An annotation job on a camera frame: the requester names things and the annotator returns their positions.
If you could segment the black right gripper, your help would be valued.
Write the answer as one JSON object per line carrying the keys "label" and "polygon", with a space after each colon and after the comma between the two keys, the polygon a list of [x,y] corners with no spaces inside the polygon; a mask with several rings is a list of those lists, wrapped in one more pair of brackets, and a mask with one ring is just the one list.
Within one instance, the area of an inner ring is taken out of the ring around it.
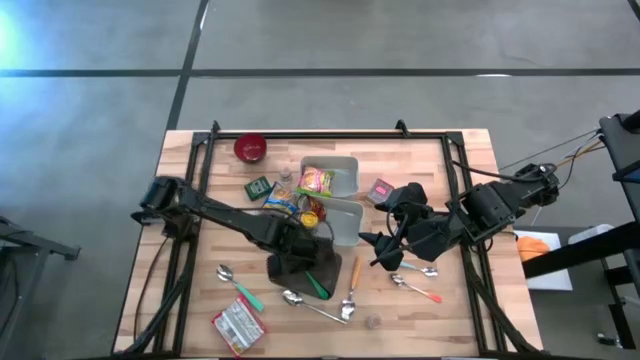
{"label": "black right gripper", "polygon": [[[390,212],[400,229],[395,233],[404,239],[408,251],[418,258],[434,261],[453,247],[449,212],[436,212],[429,204],[423,187],[416,182],[395,189],[389,197]],[[360,232],[359,238],[371,246],[393,245],[393,236],[382,232]],[[395,271],[404,258],[401,250],[376,253],[372,265],[380,265],[386,271]]]}

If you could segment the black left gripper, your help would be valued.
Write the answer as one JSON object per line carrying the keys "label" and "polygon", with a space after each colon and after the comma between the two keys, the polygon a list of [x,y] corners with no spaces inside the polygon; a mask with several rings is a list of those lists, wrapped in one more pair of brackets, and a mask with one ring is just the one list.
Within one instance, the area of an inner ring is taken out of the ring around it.
{"label": "black left gripper", "polygon": [[274,238],[269,252],[268,275],[293,275],[311,271],[333,260],[330,239],[316,236],[304,227],[285,228]]}

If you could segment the silver spoon coral handle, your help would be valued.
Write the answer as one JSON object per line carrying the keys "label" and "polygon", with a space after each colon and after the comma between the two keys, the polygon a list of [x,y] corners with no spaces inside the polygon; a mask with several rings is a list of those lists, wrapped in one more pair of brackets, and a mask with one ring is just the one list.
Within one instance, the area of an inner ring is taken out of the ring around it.
{"label": "silver spoon coral handle", "polygon": [[415,291],[415,292],[427,297],[428,299],[430,299],[431,301],[433,301],[435,303],[441,303],[442,302],[442,298],[439,295],[436,295],[436,294],[421,290],[418,287],[410,285],[409,283],[407,283],[404,280],[404,278],[401,275],[399,275],[397,273],[391,273],[389,275],[389,277],[390,277],[391,281],[394,284],[396,284],[397,286],[399,286],[399,287],[406,287],[406,288],[408,288],[410,290],[413,290],[413,291]]}

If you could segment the amber sauce bottle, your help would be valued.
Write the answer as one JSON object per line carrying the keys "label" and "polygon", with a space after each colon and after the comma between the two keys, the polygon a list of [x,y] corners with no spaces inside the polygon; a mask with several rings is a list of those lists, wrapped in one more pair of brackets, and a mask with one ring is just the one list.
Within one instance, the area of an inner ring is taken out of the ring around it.
{"label": "amber sauce bottle", "polygon": [[319,222],[326,220],[326,209],[320,200],[312,196],[307,196],[307,208],[316,215]]}

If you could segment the silver spoon light blue handle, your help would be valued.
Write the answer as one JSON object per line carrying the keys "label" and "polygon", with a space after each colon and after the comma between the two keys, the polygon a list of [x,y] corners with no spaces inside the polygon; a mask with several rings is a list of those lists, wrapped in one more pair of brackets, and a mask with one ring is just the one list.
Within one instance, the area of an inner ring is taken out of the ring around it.
{"label": "silver spoon light blue handle", "polygon": [[407,262],[404,262],[404,261],[402,261],[400,263],[400,266],[402,268],[411,269],[411,270],[415,270],[415,271],[421,272],[426,277],[437,277],[438,274],[439,274],[438,270],[436,268],[434,268],[434,267],[419,268],[419,267],[417,267],[417,266],[415,266],[413,264],[410,264],[410,263],[407,263]]}

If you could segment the blue yellow snack packet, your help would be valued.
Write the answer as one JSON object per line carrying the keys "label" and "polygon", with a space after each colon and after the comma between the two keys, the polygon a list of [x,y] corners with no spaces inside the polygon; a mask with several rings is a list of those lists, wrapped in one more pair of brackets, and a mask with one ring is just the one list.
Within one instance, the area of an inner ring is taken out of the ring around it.
{"label": "blue yellow snack packet", "polygon": [[265,209],[275,209],[294,215],[298,212],[298,194],[289,187],[275,182],[271,192],[263,203]]}

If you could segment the pink green noodle packet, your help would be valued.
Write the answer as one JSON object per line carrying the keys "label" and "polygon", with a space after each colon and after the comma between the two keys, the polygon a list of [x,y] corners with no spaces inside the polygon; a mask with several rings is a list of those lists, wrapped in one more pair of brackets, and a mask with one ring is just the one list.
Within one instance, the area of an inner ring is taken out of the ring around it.
{"label": "pink green noodle packet", "polygon": [[302,170],[296,190],[302,194],[331,197],[334,172],[313,166],[305,166]]}

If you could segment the silver spoon orange handle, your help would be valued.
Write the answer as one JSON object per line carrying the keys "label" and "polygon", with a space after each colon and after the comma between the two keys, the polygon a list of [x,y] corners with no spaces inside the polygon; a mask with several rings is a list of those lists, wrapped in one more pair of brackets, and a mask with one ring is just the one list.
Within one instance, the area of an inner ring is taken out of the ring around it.
{"label": "silver spoon orange handle", "polygon": [[349,291],[347,297],[341,302],[341,317],[345,321],[350,320],[356,308],[353,296],[359,280],[361,265],[362,259],[356,256],[353,263]]}

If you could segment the small green tin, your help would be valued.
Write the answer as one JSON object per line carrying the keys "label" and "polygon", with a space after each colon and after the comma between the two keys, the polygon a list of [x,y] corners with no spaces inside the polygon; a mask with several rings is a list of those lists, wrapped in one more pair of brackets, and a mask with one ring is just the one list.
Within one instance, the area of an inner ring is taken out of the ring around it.
{"label": "small green tin", "polygon": [[265,176],[250,181],[244,185],[245,192],[251,201],[256,201],[267,196],[272,189],[272,185]]}

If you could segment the silver spoon teal handle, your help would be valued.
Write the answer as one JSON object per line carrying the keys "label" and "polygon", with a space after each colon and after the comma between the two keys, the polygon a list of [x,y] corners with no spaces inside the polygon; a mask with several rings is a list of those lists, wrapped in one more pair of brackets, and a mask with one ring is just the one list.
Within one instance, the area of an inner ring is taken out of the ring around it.
{"label": "silver spoon teal handle", "polygon": [[230,282],[247,300],[248,302],[258,311],[263,312],[265,309],[264,304],[254,296],[246,287],[237,282],[234,278],[233,271],[230,267],[220,264],[216,268],[216,273],[219,279],[224,282]]}

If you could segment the red white food packet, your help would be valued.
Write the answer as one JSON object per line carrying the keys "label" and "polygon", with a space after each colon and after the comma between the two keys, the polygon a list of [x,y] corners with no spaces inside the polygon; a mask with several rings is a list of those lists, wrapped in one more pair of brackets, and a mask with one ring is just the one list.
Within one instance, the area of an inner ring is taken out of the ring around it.
{"label": "red white food packet", "polygon": [[266,327],[242,294],[215,315],[212,324],[235,357],[245,353],[266,334]]}

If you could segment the red bowl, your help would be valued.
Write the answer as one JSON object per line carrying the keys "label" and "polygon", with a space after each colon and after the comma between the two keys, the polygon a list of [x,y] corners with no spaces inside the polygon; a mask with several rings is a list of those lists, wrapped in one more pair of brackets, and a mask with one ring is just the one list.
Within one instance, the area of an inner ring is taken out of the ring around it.
{"label": "red bowl", "polygon": [[234,142],[234,154],[245,163],[260,162],[267,153],[266,139],[260,134],[244,134]]}

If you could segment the orange cloth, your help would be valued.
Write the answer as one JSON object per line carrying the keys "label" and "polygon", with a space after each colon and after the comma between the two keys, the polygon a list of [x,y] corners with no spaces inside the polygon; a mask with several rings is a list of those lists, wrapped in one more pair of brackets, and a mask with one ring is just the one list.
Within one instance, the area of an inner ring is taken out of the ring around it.
{"label": "orange cloth", "polygon": [[519,237],[516,244],[522,262],[550,252],[550,247],[544,241],[535,237]]}

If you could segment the white flat box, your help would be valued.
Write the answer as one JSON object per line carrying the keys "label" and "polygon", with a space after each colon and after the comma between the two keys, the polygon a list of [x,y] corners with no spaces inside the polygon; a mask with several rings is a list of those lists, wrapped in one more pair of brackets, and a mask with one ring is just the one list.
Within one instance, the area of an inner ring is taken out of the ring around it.
{"label": "white flat box", "polygon": [[[520,239],[523,237],[532,237],[541,240],[550,247],[550,250],[557,250],[561,247],[560,238],[557,233],[534,232],[516,230],[515,233]],[[572,291],[573,286],[566,269],[545,275],[528,278],[527,286],[530,290],[549,290],[549,291]]]}

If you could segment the white plastic container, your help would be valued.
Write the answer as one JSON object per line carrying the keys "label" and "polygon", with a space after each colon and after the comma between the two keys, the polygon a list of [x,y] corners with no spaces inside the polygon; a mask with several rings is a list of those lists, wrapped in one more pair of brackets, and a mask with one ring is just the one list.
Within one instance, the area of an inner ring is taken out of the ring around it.
{"label": "white plastic container", "polygon": [[571,235],[568,238],[568,244],[569,245],[576,244],[578,242],[606,233],[612,229],[613,229],[613,226],[609,224],[600,224],[594,227],[590,227],[586,230],[583,230],[581,232]]}

